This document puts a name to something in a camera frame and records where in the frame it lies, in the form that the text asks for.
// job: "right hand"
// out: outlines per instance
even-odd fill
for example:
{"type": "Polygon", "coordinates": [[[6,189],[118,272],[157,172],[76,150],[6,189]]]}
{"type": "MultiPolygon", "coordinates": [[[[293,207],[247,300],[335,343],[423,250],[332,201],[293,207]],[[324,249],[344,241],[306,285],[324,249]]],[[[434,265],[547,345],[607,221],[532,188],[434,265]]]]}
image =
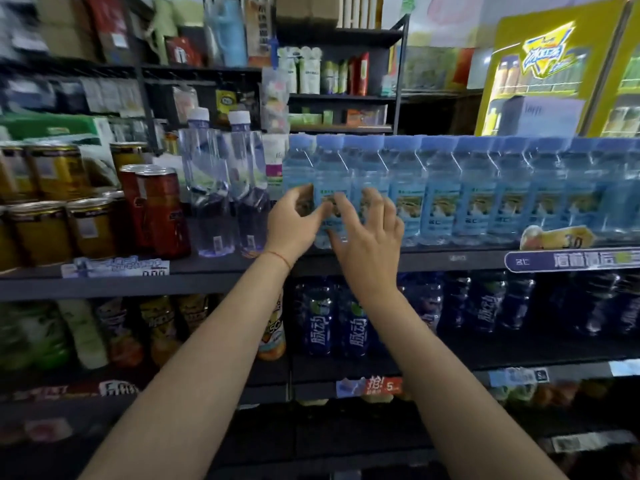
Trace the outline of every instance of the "right hand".
{"type": "Polygon", "coordinates": [[[367,298],[388,296],[397,291],[396,275],[404,224],[396,217],[394,203],[388,197],[382,198],[373,188],[364,189],[363,197],[371,204],[363,226],[356,209],[343,193],[333,197],[340,209],[348,241],[342,242],[331,230],[328,231],[329,239],[353,294],[362,303],[367,298]]]}

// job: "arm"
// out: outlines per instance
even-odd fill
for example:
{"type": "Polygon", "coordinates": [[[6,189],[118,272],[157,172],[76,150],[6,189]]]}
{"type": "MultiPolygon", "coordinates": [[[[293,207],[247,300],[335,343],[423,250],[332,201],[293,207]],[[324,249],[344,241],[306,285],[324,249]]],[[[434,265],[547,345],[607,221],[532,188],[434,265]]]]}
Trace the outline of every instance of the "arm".
{"type": "Polygon", "coordinates": [[[410,384],[420,416],[453,479],[566,477],[420,320],[396,288],[404,225],[377,191],[365,226],[336,195],[348,243],[332,247],[354,295],[410,384]]]}
{"type": "Polygon", "coordinates": [[[81,480],[203,478],[236,409],[289,265],[330,212],[300,217],[290,190],[269,214],[266,251],[140,393],[100,445],[81,480]]]}

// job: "dark blue bottle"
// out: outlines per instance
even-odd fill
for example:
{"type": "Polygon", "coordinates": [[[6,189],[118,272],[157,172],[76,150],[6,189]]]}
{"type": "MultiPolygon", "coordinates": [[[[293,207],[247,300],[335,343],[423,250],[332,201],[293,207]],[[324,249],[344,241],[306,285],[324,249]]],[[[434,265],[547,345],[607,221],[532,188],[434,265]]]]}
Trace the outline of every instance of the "dark blue bottle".
{"type": "Polygon", "coordinates": [[[507,293],[502,302],[498,323],[508,330],[520,330],[529,311],[529,300],[536,286],[533,274],[509,273],[507,293]]]}
{"type": "Polygon", "coordinates": [[[473,273],[465,301],[464,321],[469,330],[492,333],[507,290],[505,271],[473,273]]]}
{"type": "Polygon", "coordinates": [[[459,330],[464,323],[463,307],[469,295],[471,278],[466,271],[453,271],[444,276],[442,316],[439,327],[459,330]]]}
{"type": "Polygon", "coordinates": [[[364,357],[371,338],[369,318],[348,289],[340,293],[339,309],[342,354],[351,358],[364,357]]]}
{"type": "Polygon", "coordinates": [[[306,314],[302,325],[302,348],[309,355],[331,354],[334,293],[334,286],[328,281],[305,290],[306,314]]]}
{"type": "Polygon", "coordinates": [[[640,273],[623,273],[618,285],[618,295],[613,299],[607,332],[614,335],[630,335],[636,330],[640,315],[640,273]]]}
{"type": "Polygon", "coordinates": [[[407,282],[404,296],[423,322],[436,332],[444,295],[439,273],[417,273],[413,281],[407,282]]]}
{"type": "Polygon", "coordinates": [[[596,337],[614,315],[621,277],[610,271],[583,271],[572,275],[562,303],[560,320],[578,335],[596,337]]]}

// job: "bottle label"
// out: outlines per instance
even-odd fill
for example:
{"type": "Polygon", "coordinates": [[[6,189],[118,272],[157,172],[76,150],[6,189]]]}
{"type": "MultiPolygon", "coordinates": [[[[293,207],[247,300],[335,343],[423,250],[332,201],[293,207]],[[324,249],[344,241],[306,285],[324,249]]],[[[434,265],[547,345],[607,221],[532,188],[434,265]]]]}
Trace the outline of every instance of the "bottle label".
{"type": "Polygon", "coordinates": [[[451,235],[459,199],[459,183],[428,184],[424,202],[425,216],[420,233],[451,235]]]}
{"type": "Polygon", "coordinates": [[[529,182],[499,184],[496,189],[498,206],[493,209],[490,228],[493,232],[517,232],[522,227],[522,213],[529,192],[529,182]]]}
{"type": "Polygon", "coordinates": [[[372,184],[369,182],[364,185],[359,185],[353,188],[353,192],[351,193],[352,195],[351,203],[353,204],[353,207],[356,209],[356,212],[358,213],[360,222],[363,222],[363,223],[366,222],[369,216],[369,207],[371,206],[371,202],[369,201],[368,198],[364,196],[364,193],[363,193],[364,189],[367,187],[374,187],[378,192],[380,192],[380,195],[382,196],[382,198],[387,197],[389,193],[388,184],[376,186],[375,184],[372,184]]]}
{"type": "Polygon", "coordinates": [[[342,224],[342,217],[340,215],[340,209],[338,209],[338,206],[335,204],[333,194],[336,192],[343,192],[345,195],[347,195],[348,199],[351,194],[350,190],[351,188],[349,188],[344,183],[342,185],[337,184],[336,186],[332,186],[329,188],[323,187],[321,189],[314,189],[314,203],[316,204],[316,207],[325,201],[329,201],[333,204],[331,216],[329,216],[322,222],[321,230],[331,229],[338,233],[342,231],[342,229],[344,228],[342,224]]]}
{"type": "Polygon", "coordinates": [[[547,229],[559,227],[557,223],[562,210],[562,190],[562,183],[558,185],[538,184],[532,189],[534,197],[529,215],[529,225],[538,225],[547,229]]]}
{"type": "Polygon", "coordinates": [[[589,226],[600,206],[601,197],[595,183],[568,184],[562,216],[563,226],[589,226]]]}
{"type": "Polygon", "coordinates": [[[494,191],[495,182],[462,186],[462,199],[458,206],[456,220],[457,233],[462,235],[486,233],[493,208],[494,191]]]}
{"type": "Polygon", "coordinates": [[[424,186],[422,184],[408,184],[399,188],[398,185],[392,185],[389,197],[396,204],[398,217],[404,222],[404,235],[418,234],[424,201],[424,186]]]}

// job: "finger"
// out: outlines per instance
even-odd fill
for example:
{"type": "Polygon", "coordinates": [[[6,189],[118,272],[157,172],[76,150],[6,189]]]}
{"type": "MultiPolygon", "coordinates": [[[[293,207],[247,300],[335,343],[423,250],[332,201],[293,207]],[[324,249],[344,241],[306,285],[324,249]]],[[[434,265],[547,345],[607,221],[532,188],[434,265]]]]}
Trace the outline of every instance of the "finger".
{"type": "Polygon", "coordinates": [[[385,221],[385,201],[382,195],[372,187],[367,187],[362,193],[369,202],[369,215],[365,227],[373,232],[382,230],[385,221]]]}
{"type": "Polygon", "coordinates": [[[389,197],[385,197],[385,231],[393,232],[396,229],[396,206],[389,197]]]}
{"type": "Polygon", "coordinates": [[[335,253],[338,258],[338,262],[342,262],[342,256],[344,254],[344,243],[340,239],[340,236],[336,234],[331,229],[327,229],[327,234],[329,234],[329,242],[331,242],[331,249],[335,253]]]}
{"type": "Polygon", "coordinates": [[[396,228],[394,230],[394,235],[396,236],[396,239],[402,239],[402,236],[404,236],[404,222],[402,222],[402,219],[400,217],[396,217],[396,228]]]}
{"type": "Polygon", "coordinates": [[[333,209],[333,204],[331,202],[322,202],[320,207],[316,207],[316,209],[311,212],[307,217],[304,217],[304,220],[313,222],[313,226],[316,229],[320,229],[320,224],[325,219],[331,217],[331,211],[333,209]]]}
{"type": "Polygon", "coordinates": [[[333,194],[333,199],[338,207],[338,211],[340,211],[342,222],[347,232],[356,230],[358,226],[360,226],[360,219],[358,218],[356,209],[353,208],[353,205],[349,202],[349,199],[347,199],[347,196],[342,192],[336,192],[333,194]]]}
{"type": "Polygon", "coordinates": [[[285,193],[280,201],[284,201],[288,204],[295,206],[296,202],[300,198],[309,198],[313,197],[314,186],[313,184],[300,185],[299,187],[293,187],[289,189],[287,193],[285,193]]]}

